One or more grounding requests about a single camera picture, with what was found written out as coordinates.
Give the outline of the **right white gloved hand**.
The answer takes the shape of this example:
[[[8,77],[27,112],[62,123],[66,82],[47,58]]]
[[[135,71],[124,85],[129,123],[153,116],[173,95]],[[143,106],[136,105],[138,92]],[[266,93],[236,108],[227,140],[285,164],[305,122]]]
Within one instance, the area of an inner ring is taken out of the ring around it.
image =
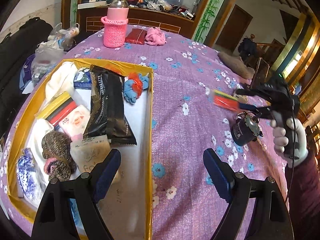
[[[300,165],[308,156],[306,133],[298,119],[286,121],[288,129],[280,127],[276,120],[270,121],[273,128],[274,151],[287,161],[289,168]]]

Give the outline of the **maroon right sleeve forearm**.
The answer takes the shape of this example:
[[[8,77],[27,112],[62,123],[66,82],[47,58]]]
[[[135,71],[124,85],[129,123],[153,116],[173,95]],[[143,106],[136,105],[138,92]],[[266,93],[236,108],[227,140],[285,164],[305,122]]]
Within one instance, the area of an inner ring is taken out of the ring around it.
[[[289,214],[295,239],[319,239],[319,172],[312,152],[295,168],[285,167]]]

